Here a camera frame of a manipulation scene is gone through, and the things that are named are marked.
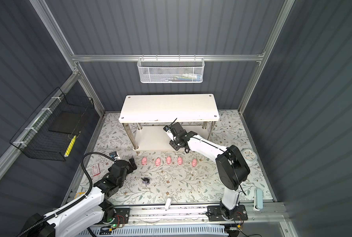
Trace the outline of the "black purple figurine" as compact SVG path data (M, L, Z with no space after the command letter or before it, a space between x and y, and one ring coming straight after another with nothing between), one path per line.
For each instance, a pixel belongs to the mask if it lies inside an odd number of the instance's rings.
M149 180L149 178L144 177L144 178L142 178L142 182L143 182L143 184L148 185L150 183L150 180Z

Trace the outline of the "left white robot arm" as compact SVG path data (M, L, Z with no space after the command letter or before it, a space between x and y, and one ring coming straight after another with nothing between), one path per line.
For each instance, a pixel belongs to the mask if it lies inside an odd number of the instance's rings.
M134 158L116 160L90 191L43 216L31 216L18 236L75 237L95 224L125 224L127 215L117 212L108 199L123 187L127 175L136 169Z

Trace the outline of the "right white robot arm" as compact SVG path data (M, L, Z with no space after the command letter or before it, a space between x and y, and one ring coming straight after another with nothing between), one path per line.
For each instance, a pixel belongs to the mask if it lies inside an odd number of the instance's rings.
M238 147L210 142L194 131L187 132L178 122L164 126L163 130L170 137L169 144L174 150L184 148L186 153L198 152L215 162L220 181L225 186L220 213L226 220L233 219L238 211L239 195L243 192L241 184L250 174L250 168Z

